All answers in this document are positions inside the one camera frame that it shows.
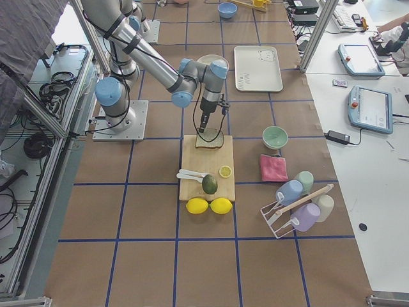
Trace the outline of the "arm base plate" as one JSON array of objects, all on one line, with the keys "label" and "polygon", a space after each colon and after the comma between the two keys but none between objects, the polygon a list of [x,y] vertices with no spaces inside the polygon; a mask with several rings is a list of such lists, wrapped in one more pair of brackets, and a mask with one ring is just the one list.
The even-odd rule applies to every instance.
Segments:
[{"label": "arm base plate", "polygon": [[104,118],[96,121],[93,133],[93,141],[142,141],[148,114],[148,100],[131,100],[130,108],[125,119],[120,118],[105,119],[105,112],[100,109],[99,116]]},{"label": "arm base plate", "polygon": [[146,19],[141,23],[141,31],[143,38],[148,43],[156,45],[158,43],[160,21],[157,19]]}]

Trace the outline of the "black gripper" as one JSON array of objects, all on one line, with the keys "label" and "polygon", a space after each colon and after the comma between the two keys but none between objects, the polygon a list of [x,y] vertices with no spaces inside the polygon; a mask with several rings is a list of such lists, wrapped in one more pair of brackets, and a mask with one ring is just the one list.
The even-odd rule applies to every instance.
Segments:
[{"label": "black gripper", "polygon": [[206,98],[201,99],[200,109],[202,110],[201,121],[199,126],[199,132],[203,133],[208,124],[210,114],[214,113],[218,106],[217,101],[209,101]]}]

